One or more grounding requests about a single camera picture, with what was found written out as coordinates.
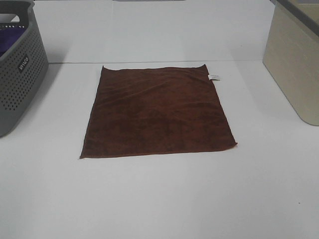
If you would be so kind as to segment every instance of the microfiber cloth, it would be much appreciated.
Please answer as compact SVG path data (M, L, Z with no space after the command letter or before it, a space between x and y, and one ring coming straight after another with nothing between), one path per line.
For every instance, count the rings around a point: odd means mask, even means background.
M22 36L25 28L10 27L0 30L0 57Z
M234 147L215 86L197 68L102 68L80 158Z

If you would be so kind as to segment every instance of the storage bin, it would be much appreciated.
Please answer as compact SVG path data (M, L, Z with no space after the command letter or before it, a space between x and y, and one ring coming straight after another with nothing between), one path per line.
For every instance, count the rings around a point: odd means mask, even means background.
M319 4L300 2L277 0L263 62L299 117L319 125Z
M0 22L0 30L25 28L0 57L0 136L10 132L30 105L48 69L31 0L0 0L0 13L16 14L19 22Z

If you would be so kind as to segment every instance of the plastic laundry basket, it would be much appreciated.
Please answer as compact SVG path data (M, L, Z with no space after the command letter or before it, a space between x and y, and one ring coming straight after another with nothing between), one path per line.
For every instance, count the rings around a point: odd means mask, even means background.
M0 57L0 136L10 132L29 106L48 69L48 60L31 0L0 0L0 13L16 14L20 22L0 22L0 30L25 32Z

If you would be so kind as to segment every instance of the purple fabric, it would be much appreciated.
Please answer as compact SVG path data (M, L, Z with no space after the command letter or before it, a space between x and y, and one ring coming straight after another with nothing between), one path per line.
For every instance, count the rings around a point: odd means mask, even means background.
M21 37L25 28L11 27L0 30L0 57Z

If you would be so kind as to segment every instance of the beige container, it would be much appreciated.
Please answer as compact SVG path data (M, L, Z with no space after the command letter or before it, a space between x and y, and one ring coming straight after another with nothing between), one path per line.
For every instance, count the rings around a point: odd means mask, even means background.
M263 62L300 118L319 125L319 37L279 2Z

